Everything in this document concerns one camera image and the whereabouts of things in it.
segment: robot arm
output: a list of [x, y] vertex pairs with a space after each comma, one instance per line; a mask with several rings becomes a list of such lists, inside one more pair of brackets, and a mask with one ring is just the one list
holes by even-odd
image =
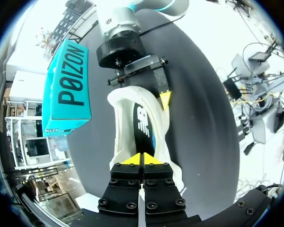
[[97, 0], [96, 4], [102, 36], [108, 40], [123, 31], [140, 33], [141, 26], [135, 13], [141, 9], [181, 16], [186, 13], [189, 0]]
[[153, 9], [170, 16], [181, 16], [189, 7], [189, 0], [97, 0], [97, 15], [104, 43], [97, 49], [99, 66], [117, 71], [109, 85], [121, 84], [125, 79], [151, 68], [156, 78], [157, 93], [164, 110], [169, 105], [171, 91], [163, 66], [167, 59], [147, 54], [140, 39], [141, 26], [135, 13]]

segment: sneaker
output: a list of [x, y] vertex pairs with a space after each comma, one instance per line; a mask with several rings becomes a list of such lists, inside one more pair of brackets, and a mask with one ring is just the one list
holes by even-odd
[[109, 163], [122, 163], [137, 153], [148, 153], [160, 162], [170, 164], [179, 191], [184, 188], [182, 169], [170, 159], [165, 135], [169, 129], [169, 109], [148, 90], [128, 86], [113, 90], [107, 96], [115, 110], [115, 149]]

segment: teal shoe box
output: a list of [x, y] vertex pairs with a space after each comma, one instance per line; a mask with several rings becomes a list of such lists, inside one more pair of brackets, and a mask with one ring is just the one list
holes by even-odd
[[64, 40], [46, 77], [42, 105], [43, 135], [67, 135], [90, 119], [88, 49]]

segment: bolt head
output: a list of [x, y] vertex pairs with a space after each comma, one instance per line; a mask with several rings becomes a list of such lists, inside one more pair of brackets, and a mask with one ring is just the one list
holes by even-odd
[[168, 178], [168, 179], [165, 180], [165, 182], [168, 183], [168, 184], [171, 184], [171, 183], [173, 183], [174, 181], [173, 181], [173, 179]]
[[253, 214], [254, 214], [254, 209], [248, 208], [248, 209], [246, 210], [246, 214], [248, 214], [248, 215], [253, 215]]
[[149, 202], [146, 204], [146, 207], [147, 209], [155, 210], [158, 207], [158, 205], [155, 202]]
[[237, 206], [238, 206], [238, 207], [244, 207], [244, 205], [245, 205], [245, 202], [242, 201], [242, 200], [239, 200], [239, 201], [237, 202]]
[[137, 204], [134, 203], [134, 202], [129, 202], [129, 203], [127, 203], [126, 207], [130, 210], [133, 210], [133, 209], [137, 208]]
[[107, 205], [108, 201], [106, 199], [99, 199], [98, 204], [99, 206], [105, 206]]
[[117, 183], [118, 182], [118, 180], [116, 180], [116, 179], [110, 179], [110, 183]]
[[154, 180], [147, 180], [146, 182], [148, 185], [154, 185], [155, 184], [155, 181]]
[[135, 185], [135, 184], [136, 184], [136, 181], [135, 181], [135, 180], [130, 180], [130, 181], [128, 182], [128, 184], [129, 184], [129, 185]]
[[184, 199], [176, 200], [176, 204], [180, 207], [184, 207], [185, 206], [185, 200]]

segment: yellow cable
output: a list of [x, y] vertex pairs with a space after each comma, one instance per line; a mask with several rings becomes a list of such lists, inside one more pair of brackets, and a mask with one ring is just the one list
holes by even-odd
[[261, 100], [256, 100], [256, 101], [237, 101], [237, 102], [231, 102], [231, 103], [260, 103], [263, 102], [265, 99], [267, 99], [268, 96], [273, 95], [273, 93], [269, 93], [267, 96], [262, 98]]

